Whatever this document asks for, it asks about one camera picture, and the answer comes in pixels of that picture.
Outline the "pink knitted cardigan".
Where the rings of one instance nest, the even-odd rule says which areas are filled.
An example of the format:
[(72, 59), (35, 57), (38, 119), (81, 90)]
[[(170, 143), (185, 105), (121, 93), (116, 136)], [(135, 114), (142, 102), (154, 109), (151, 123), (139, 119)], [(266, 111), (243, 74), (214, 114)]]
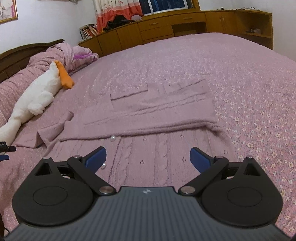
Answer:
[(22, 135), (17, 146), (46, 146), (55, 160), (107, 151), (102, 178), (121, 186), (181, 187), (196, 174), (189, 152), (236, 160), (234, 146), (217, 120), (208, 81), (150, 83), (106, 94), (95, 104), (66, 113), (52, 125)]

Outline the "black clothes on cabinet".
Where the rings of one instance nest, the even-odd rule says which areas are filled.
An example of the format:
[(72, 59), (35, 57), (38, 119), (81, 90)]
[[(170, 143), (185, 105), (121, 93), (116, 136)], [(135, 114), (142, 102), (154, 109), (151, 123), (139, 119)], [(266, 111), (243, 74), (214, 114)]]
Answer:
[(107, 25), (105, 28), (103, 28), (104, 32), (108, 32), (112, 29), (127, 25), (129, 23), (133, 23), (135, 20), (128, 20), (125, 16), (123, 15), (116, 15), (114, 20), (108, 21)]

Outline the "white plush goose toy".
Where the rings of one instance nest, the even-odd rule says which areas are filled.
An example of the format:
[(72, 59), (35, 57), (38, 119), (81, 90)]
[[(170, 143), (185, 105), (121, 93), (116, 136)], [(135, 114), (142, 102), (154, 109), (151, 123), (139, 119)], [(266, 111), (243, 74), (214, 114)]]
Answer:
[(64, 65), (58, 60), (53, 61), (49, 69), (35, 79), (16, 102), (11, 116), (1, 127), (1, 142), (11, 145), (23, 123), (42, 114), (60, 89), (73, 86), (74, 81)]

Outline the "dark wooden headboard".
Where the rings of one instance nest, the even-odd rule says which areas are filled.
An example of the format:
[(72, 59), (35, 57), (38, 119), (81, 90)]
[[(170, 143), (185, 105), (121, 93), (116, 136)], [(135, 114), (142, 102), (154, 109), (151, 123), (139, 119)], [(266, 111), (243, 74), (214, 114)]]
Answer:
[(0, 82), (2, 83), (24, 69), (32, 56), (46, 51), (46, 49), (53, 45), (63, 42), (64, 39), (58, 39), (49, 43), (28, 44), (2, 53), (0, 57)]

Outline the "pink floral bedspread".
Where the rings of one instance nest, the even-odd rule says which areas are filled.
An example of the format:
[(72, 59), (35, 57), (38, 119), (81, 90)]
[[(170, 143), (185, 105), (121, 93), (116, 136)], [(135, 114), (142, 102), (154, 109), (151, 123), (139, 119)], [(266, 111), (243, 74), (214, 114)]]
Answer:
[(252, 155), (279, 189), (283, 209), (278, 227), (295, 234), (295, 62), (266, 47), (225, 34), (187, 35), (137, 46), (99, 58), (73, 74), (75, 86), (55, 96), (38, 118), (25, 124), (19, 138), (53, 128), (72, 112), (99, 118), (120, 112), (134, 101), (131, 92), (206, 82), (216, 118), (231, 140), (234, 154), (210, 143), (208, 130), (51, 142), (50, 156), (64, 161), (98, 146), (107, 150), (98, 175), (115, 188), (174, 186), (197, 176), (189, 160), (198, 147), (211, 156), (242, 161)]

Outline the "pink rolled quilt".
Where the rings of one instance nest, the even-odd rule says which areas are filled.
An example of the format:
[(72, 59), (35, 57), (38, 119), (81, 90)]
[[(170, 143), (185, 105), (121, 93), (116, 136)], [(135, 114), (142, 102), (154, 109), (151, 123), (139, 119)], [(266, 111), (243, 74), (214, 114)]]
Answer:
[(81, 46), (72, 47), (68, 43), (53, 45), (46, 51), (53, 53), (53, 59), (59, 60), (70, 75), (85, 68), (99, 58), (98, 54), (93, 53), (89, 48)]

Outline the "stack of books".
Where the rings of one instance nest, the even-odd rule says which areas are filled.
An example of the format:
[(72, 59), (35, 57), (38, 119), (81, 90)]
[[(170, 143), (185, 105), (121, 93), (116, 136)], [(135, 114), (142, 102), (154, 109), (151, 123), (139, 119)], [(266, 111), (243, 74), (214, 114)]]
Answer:
[(82, 40), (93, 38), (98, 35), (98, 30), (95, 24), (88, 24), (79, 28)]

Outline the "long wooden cabinet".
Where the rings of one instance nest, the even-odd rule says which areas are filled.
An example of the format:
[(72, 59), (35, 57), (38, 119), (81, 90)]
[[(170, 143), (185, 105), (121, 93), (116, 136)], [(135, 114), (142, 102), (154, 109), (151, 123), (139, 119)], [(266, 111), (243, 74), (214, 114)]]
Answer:
[(79, 45), (103, 57), (137, 45), (203, 33), (234, 35), (273, 49), (272, 14), (246, 9), (181, 10), (146, 16), (83, 40)]

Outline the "white and orange curtain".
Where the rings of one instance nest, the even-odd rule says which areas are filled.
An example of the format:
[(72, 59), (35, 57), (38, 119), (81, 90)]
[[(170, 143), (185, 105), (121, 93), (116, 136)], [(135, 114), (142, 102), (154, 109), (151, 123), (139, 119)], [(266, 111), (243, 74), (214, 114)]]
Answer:
[(136, 15), (143, 16), (140, 2), (136, 0), (93, 0), (93, 4), (99, 34), (117, 15), (123, 15), (127, 20)]

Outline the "framed wall picture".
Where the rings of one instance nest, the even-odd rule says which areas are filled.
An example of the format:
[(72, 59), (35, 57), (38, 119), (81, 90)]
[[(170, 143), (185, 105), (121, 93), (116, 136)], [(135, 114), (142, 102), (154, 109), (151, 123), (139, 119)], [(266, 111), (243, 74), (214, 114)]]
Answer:
[(15, 0), (0, 0), (0, 23), (6, 23), (18, 19)]

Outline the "window with white frame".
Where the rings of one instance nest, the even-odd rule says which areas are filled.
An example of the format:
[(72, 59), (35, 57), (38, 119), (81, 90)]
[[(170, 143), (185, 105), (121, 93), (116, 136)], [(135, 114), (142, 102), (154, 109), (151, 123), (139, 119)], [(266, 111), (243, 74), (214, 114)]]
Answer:
[(139, 2), (144, 16), (184, 9), (200, 10), (199, 2), (192, 0), (139, 0)]

